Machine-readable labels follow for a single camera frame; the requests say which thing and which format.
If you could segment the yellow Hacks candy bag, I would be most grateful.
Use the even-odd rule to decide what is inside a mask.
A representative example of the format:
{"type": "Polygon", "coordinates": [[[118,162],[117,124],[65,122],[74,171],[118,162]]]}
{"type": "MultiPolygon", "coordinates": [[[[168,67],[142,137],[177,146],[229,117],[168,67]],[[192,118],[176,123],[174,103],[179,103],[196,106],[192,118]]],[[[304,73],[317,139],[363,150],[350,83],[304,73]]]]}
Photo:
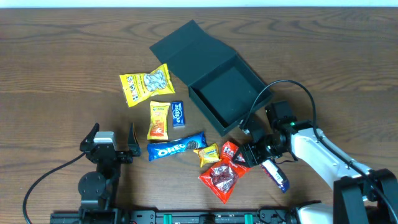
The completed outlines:
{"type": "Polygon", "coordinates": [[[174,94],[166,63],[150,73],[133,73],[119,76],[128,107],[133,107],[156,95],[174,94]]]}

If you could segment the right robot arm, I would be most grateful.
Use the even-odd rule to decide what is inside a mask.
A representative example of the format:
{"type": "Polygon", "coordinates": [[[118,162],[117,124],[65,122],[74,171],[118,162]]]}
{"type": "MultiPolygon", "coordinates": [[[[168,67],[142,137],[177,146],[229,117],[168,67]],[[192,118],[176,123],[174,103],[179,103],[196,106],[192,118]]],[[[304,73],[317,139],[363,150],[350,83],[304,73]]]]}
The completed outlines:
{"type": "Polygon", "coordinates": [[[374,170],[333,144],[311,120],[298,121],[286,101],[265,108],[272,133],[251,118],[244,125],[253,141],[239,146],[232,161],[260,165],[282,189],[288,181],[275,163],[285,153],[306,162],[332,189],[333,205],[308,202],[291,208],[283,223],[397,223],[397,178],[388,169],[374,170]]]}

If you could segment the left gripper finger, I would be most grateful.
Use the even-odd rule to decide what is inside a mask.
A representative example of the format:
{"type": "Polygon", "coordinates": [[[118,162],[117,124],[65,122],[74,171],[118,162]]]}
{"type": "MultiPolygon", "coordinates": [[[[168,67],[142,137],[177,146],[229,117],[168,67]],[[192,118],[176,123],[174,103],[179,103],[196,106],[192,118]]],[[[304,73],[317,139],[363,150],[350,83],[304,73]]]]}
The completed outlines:
{"type": "Polygon", "coordinates": [[[131,123],[130,128],[129,128],[127,146],[129,147],[130,150],[138,150],[138,148],[139,148],[139,145],[138,145],[137,139],[136,139],[134,123],[131,123]]]}
{"type": "Polygon", "coordinates": [[[82,144],[91,144],[94,142],[94,138],[96,133],[100,130],[99,123],[95,123],[91,131],[86,135],[86,137],[82,140],[82,144]]]}

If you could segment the red Hacks candy bag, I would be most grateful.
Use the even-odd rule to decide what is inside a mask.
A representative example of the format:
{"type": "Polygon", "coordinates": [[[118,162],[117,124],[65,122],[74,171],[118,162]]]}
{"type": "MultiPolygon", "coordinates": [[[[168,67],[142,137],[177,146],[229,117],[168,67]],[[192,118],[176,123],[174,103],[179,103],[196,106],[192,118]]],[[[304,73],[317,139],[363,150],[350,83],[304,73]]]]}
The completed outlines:
{"type": "Polygon", "coordinates": [[[251,170],[233,162],[232,158],[237,150],[237,145],[230,141],[225,142],[221,147],[221,160],[199,176],[224,204],[229,200],[237,181],[251,170]]]}

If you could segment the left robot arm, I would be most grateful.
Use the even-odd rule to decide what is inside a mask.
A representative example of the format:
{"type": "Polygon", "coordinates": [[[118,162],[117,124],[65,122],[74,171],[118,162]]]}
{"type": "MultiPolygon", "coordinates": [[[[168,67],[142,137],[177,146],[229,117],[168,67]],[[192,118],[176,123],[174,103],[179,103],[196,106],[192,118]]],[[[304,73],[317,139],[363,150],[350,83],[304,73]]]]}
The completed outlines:
{"type": "Polygon", "coordinates": [[[128,212],[115,207],[116,193],[121,176],[121,165],[131,164],[134,157],[141,155],[134,125],[130,125],[127,139],[128,150],[119,151],[115,133],[100,131],[96,123],[82,140],[80,151],[96,164],[96,170],[86,173],[78,183],[81,195],[79,221],[88,223],[129,223],[128,212]]]}

